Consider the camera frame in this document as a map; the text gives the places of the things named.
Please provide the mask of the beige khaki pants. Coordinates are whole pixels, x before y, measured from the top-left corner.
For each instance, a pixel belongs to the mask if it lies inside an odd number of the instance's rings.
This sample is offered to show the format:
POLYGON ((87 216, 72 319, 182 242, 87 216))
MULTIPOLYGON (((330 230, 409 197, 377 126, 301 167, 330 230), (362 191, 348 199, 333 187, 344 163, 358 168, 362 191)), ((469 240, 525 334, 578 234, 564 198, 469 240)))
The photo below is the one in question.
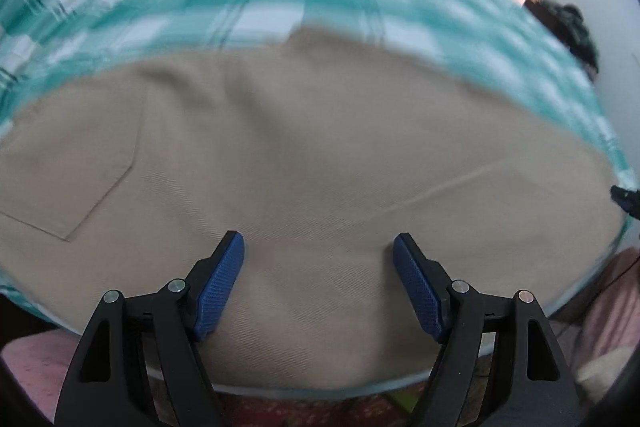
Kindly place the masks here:
POLYGON ((390 260, 402 232, 479 291, 559 306, 614 242, 605 155, 410 56, 311 28, 68 80, 1 142, 1 269, 82 331, 229 230, 244 265, 201 347, 213 383, 415 381, 437 347, 390 260))

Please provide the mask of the pink fleece clothing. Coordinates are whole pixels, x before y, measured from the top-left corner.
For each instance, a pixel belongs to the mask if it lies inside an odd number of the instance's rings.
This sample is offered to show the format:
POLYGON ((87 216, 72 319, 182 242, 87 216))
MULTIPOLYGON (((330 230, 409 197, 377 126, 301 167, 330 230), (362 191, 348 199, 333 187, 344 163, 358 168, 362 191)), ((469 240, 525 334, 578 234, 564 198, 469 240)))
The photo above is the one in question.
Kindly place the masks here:
MULTIPOLYGON (((639 342, 639 249, 616 255, 597 283, 570 355, 578 384, 601 399, 639 342)), ((12 340, 1 360, 28 399, 47 419, 54 416, 77 338, 61 329, 12 340)))

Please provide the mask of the dark clothes pile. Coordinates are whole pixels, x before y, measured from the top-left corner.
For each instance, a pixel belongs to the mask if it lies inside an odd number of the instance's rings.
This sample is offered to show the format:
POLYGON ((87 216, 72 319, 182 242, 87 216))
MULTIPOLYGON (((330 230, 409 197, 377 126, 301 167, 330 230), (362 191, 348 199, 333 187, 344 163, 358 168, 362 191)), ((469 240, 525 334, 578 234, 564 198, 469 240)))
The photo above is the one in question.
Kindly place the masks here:
POLYGON ((524 6, 567 47, 591 77, 599 74, 599 51, 576 5, 554 0, 525 0, 524 6))

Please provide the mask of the teal plaid bed cover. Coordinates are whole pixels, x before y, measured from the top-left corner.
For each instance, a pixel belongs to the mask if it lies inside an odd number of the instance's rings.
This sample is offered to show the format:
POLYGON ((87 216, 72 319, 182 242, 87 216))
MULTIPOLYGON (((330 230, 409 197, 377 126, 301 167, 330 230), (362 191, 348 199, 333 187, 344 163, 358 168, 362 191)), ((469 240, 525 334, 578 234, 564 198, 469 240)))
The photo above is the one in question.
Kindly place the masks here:
POLYGON ((314 22, 495 89, 576 132, 621 186, 638 186, 574 58, 512 0, 1 0, 1 117, 76 74, 181 48, 249 48, 314 22))

